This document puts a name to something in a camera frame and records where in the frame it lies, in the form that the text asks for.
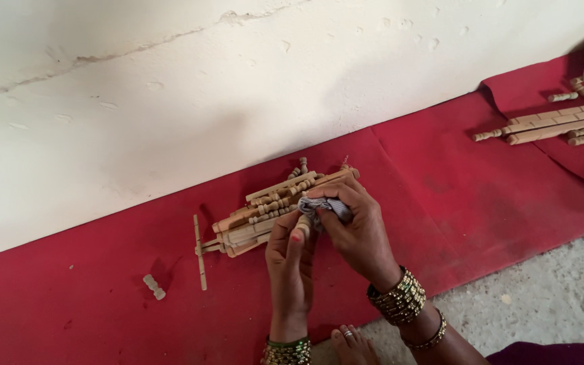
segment purple clothing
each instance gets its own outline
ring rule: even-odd
[[[584,365],[584,344],[515,342],[486,359],[492,365]]]

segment hand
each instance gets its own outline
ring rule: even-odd
[[[312,258],[317,236],[304,237],[295,229],[301,212],[288,213],[274,224],[265,250],[272,289],[272,324],[269,339],[292,342],[308,336],[312,307]]]
[[[331,211],[317,209],[321,224],[345,261],[381,293],[388,293],[402,278],[382,221],[380,205],[354,178],[340,178],[308,192],[308,197],[335,197],[353,212],[346,226]]]

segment concrete floor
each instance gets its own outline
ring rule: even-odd
[[[584,342],[584,237],[437,295],[434,304],[484,356],[517,341]],[[382,364],[415,364],[383,319],[361,329]],[[312,351],[313,364],[339,364],[330,341]]]

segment bangle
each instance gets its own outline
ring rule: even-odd
[[[448,327],[448,322],[445,320],[443,313],[441,313],[441,311],[439,311],[438,308],[436,308],[436,311],[439,313],[439,316],[441,317],[441,325],[439,326],[439,330],[438,332],[436,332],[436,335],[432,336],[432,338],[430,338],[427,342],[425,342],[422,345],[412,345],[408,343],[404,338],[400,337],[402,338],[402,342],[405,343],[405,346],[409,347],[410,350],[417,351],[431,349],[432,347],[436,346],[436,344],[438,344],[439,341],[441,341],[443,336],[445,336],[445,328]]]
[[[394,326],[414,320],[425,305],[425,290],[404,266],[402,280],[387,294],[380,294],[369,285],[367,296],[371,304]]]
[[[273,342],[267,337],[267,346],[263,350],[263,365],[310,365],[310,338],[305,336],[300,340],[288,342]]]

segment foot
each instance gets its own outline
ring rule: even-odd
[[[339,356],[341,365],[380,365],[373,341],[364,337],[352,325],[342,325],[330,334],[330,340]]]

